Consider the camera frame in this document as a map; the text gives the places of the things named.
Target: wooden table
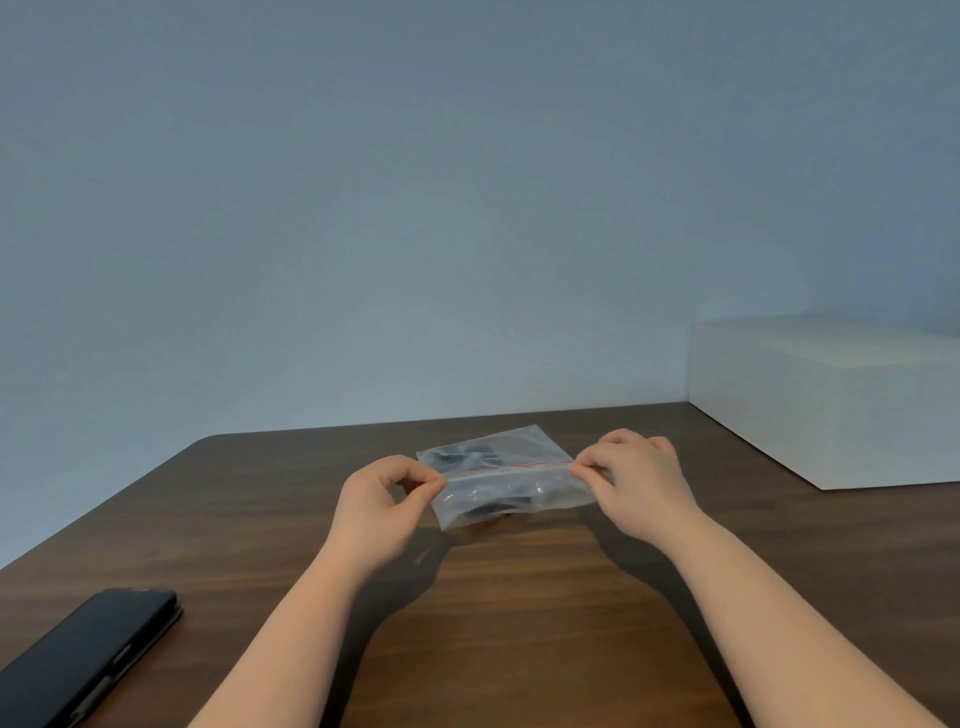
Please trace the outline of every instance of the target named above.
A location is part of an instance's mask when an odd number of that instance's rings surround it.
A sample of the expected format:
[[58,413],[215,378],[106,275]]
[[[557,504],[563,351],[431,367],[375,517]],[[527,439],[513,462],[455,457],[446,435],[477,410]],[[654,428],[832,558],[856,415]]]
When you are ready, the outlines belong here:
[[[708,513],[960,727],[960,486],[822,493],[685,403],[207,438],[0,570],[0,665],[98,590],[172,587],[183,619],[88,724],[183,726],[320,547],[352,471],[532,423],[570,453],[619,426],[668,436]],[[324,725],[737,716],[750,724],[683,581],[589,506],[456,535],[428,513],[358,599]]]

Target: plastic bag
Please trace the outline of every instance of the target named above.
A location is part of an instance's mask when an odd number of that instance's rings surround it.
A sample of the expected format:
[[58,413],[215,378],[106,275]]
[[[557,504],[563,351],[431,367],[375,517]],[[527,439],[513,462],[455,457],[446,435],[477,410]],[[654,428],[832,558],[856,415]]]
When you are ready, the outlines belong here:
[[570,456],[536,425],[424,450],[417,459],[446,475],[446,487],[433,499],[443,530],[595,500],[569,473]]

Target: forearm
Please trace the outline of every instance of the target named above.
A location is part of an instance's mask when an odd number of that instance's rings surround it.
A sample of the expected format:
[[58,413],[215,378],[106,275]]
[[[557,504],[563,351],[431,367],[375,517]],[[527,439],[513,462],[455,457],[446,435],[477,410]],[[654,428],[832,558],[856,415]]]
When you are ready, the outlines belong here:
[[722,526],[698,518],[661,547],[758,728],[943,725]]
[[322,550],[190,728],[316,728],[359,586]]

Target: white cardboard box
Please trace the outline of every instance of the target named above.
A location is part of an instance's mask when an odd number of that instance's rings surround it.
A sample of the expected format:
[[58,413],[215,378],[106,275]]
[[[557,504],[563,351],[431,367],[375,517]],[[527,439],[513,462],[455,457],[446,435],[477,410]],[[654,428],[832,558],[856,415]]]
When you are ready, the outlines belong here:
[[825,315],[702,323],[689,390],[818,488],[960,480],[960,339]]

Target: left hand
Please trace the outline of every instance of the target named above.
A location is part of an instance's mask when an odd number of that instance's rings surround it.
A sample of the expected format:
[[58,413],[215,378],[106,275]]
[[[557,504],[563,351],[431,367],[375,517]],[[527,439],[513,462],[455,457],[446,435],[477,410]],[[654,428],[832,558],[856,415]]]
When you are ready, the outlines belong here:
[[[400,503],[387,491],[394,483],[407,494]],[[324,551],[366,580],[400,555],[420,515],[445,485],[442,475],[403,455],[370,463],[344,483]]]

